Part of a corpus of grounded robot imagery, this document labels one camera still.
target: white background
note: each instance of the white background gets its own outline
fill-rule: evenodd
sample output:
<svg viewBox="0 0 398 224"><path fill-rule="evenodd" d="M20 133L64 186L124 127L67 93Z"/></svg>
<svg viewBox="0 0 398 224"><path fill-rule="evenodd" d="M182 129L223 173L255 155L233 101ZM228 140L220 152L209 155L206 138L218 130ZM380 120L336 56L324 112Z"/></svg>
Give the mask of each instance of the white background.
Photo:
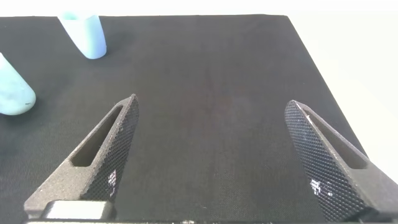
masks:
<svg viewBox="0 0 398 224"><path fill-rule="evenodd" d="M56 16L71 9L104 16L289 16L368 156L398 183L397 1L15 0L1 5L0 16Z"/></svg>

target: light blue cup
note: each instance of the light blue cup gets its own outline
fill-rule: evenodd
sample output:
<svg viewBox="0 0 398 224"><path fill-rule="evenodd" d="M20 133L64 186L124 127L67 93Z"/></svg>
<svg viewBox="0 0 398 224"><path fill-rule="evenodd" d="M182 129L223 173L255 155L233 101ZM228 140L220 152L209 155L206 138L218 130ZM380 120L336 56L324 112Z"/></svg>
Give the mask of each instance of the light blue cup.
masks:
<svg viewBox="0 0 398 224"><path fill-rule="evenodd" d="M35 102L35 92L0 53L0 113L19 115Z"/></svg>
<svg viewBox="0 0 398 224"><path fill-rule="evenodd" d="M97 59L106 54L104 31L98 16L65 12L58 18L73 43L86 58Z"/></svg>

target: black table surface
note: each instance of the black table surface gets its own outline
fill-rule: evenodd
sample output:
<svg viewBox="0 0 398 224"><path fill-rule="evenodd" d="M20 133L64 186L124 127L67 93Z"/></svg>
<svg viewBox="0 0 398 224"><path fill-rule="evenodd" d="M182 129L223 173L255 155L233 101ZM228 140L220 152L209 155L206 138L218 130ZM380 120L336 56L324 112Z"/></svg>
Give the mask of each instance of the black table surface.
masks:
<svg viewBox="0 0 398 224"><path fill-rule="evenodd" d="M120 220L324 221L285 105L309 105L362 148L288 17L101 21L108 53L88 60L55 17L0 18L0 52L37 95L27 113L0 116L2 223L23 221L29 195L132 93Z"/></svg>

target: light blue cylinder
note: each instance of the light blue cylinder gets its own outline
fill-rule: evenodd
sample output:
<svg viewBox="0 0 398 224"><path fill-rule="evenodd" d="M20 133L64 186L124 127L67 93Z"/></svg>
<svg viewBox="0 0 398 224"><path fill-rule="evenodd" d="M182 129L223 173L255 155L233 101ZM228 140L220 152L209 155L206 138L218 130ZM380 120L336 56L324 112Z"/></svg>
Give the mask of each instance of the light blue cylinder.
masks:
<svg viewBox="0 0 398 224"><path fill-rule="evenodd" d="M19 115L35 102L35 92L0 53L0 113Z"/></svg>
<svg viewBox="0 0 398 224"><path fill-rule="evenodd" d="M73 43L86 58L97 59L105 55L105 36L98 16L65 12L58 18Z"/></svg>

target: textured gripper pad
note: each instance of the textured gripper pad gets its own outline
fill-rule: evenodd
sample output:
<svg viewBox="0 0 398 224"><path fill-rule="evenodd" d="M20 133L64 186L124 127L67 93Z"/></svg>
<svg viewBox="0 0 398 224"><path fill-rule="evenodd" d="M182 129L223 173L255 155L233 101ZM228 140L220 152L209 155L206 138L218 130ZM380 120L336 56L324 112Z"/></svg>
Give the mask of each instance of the textured gripper pad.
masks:
<svg viewBox="0 0 398 224"><path fill-rule="evenodd" d="M101 164L89 180L81 198L84 200L105 200L113 202L116 198L119 183L123 175L124 165L131 147L132 137L136 128L139 110L136 97L131 97L122 111L122 119L116 124L114 133L101 155Z"/></svg>
<svg viewBox="0 0 398 224"><path fill-rule="evenodd" d="M367 209L295 101L287 105L285 121L326 221L349 221Z"/></svg>

